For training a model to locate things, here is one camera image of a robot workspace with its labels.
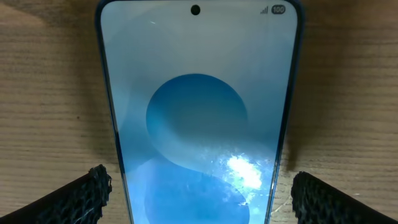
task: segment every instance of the signal strength icon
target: signal strength icon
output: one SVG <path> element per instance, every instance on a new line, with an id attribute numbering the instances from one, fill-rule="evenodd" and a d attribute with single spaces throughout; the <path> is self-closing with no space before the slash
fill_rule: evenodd
<path id="1" fill-rule="evenodd" d="M 260 12 L 260 14 L 268 14 L 268 6 L 267 6 L 265 9 L 263 9 L 263 10 Z"/>

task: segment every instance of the wood grain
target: wood grain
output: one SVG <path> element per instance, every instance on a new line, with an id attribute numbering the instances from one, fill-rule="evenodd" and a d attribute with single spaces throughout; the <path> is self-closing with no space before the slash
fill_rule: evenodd
<path id="1" fill-rule="evenodd" d="M 398 2 L 306 0 L 273 223 L 305 170 L 398 219 Z M 93 27 L 96 1 L 0 2 L 0 215 L 104 164 L 100 223 L 128 223 Z"/>

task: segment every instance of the wooden table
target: wooden table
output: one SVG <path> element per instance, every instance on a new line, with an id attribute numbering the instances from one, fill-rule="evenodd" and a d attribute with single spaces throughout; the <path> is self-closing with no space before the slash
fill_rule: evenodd
<path id="1" fill-rule="evenodd" d="M 274 223 L 311 172 L 398 219 L 398 1 L 306 0 Z M 0 215 L 104 164 L 100 223 L 128 223 L 93 14 L 96 1 L 0 2 Z"/>

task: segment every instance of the phone screen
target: phone screen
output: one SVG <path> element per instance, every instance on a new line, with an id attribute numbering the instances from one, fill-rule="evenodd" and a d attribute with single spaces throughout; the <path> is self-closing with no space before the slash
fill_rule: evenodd
<path id="1" fill-rule="evenodd" d="M 263 224 L 300 16 L 287 1 L 112 1 L 99 40 L 135 224 Z"/>

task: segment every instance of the phone bezel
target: phone bezel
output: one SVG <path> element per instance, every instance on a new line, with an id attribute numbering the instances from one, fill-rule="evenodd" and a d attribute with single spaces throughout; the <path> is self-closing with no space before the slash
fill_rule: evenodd
<path id="1" fill-rule="evenodd" d="M 109 103 L 110 112 L 111 112 L 112 126 L 113 126 L 113 131 L 114 131 L 114 138 L 115 138 L 115 144 L 116 144 L 116 151 L 118 154 L 120 172 L 121 172 L 121 176 L 122 176 L 124 196 L 126 198 L 127 210 L 129 213 L 129 220 L 130 220 L 130 223 L 133 223 L 133 215 L 132 215 L 131 204 L 130 204 L 130 199 L 129 199 L 128 187 L 127 187 L 127 183 L 126 183 L 126 175 L 124 172 L 124 164 L 123 164 L 123 156 L 121 153 L 119 132 L 117 129 L 116 118 L 114 115 L 115 113 L 114 113 L 114 107 L 113 107 L 113 101 L 112 101 L 111 86 L 110 86 L 110 82 L 109 82 L 108 65 L 106 63 L 105 48 L 104 48 L 103 35 L 102 35 L 102 29 L 101 29 L 102 10 L 108 3 L 111 3 L 114 1 L 140 1 L 140 0 L 101 0 L 98 3 L 96 12 L 95 12 L 95 29 L 96 29 L 96 33 L 97 33 L 99 52 L 101 55 L 101 65 L 102 65 L 102 69 L 103 69 L 105 89 L 106 89 L 108 103 Z M 283 1 L 286 1 L 286 2 L 290 3 L 291 5 L 293 5 L 293 7 L 296 10 L 297 30 L 296 30 L 295 41 L 294 41 L 294 49 L 293 49 L 293 54 L 292 54 L 292 62 L 291 62 L 291 66 L 290 66 L 289 80 L 288 80 L 288 85 L 287 85 L 287 89 L 286 89 L 284 112 L 282 115 L 282 122 L 281 122 L 277 152 L 276 152 L 276 157 L 275 157 L 275 166 L 274 166 L 274 171 L 272 173 L 272 182 L 271 182 L 270 194 L 269 194 L 269 199 L 268 199 L 268 204 L 267 204 L 267 212 L 266 212 L 266 217 L 265 217 L 264 223 L 269 223 L 271 220 L 272 203 L 274 201 L 274 194 L 275 194 L 275 190 L 276 190 L 276 183 L 277 183 L 277 179 L 278 179 L 279 166 L 280 166 L 280 158 L 282 155 L 282 147 L 283 147 L 285 133 L 286 133 L 286 129 L 287 129 L 287 123 L 289 120 L 289 111 L 290 111 L 290 106 L 291 106 L 293 92 L 294 92 L 295 79 L 297 76 L 297 68 L 298 68 L 298 63 L 299 63 L 299 52 L 300 52 L 300 48 L 301 48 L 301 44 L 302 44 L 302 35 L 303 35 L 303 29 L 304 29 L 304 11 L 303 11 L 303 7 L 302 7 L 301 3 L 296 0 L 283 0 Z"/>

